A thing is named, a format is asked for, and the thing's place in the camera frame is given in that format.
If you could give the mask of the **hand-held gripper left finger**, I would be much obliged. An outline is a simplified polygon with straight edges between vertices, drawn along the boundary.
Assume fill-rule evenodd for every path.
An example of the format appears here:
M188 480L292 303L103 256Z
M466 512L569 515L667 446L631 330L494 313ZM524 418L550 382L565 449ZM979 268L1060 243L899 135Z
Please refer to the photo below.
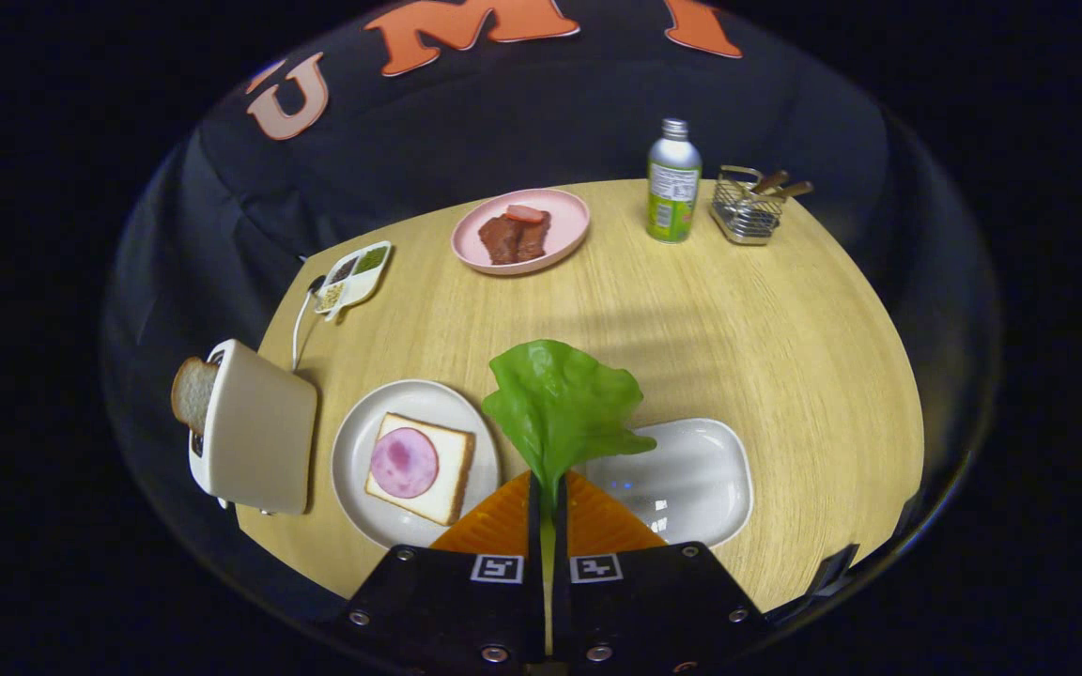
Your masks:
M396 544L328 638L395 675L525 675L546 657L538 483L503 483L430 546Z

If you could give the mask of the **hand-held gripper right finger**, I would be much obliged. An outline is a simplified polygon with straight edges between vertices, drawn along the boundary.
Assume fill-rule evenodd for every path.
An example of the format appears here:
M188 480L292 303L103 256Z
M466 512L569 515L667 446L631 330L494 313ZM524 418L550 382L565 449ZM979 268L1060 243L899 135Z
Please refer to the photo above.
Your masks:
M771 633L704 543L667 544L575 470L552 498L552 657L572 675L703 675Z

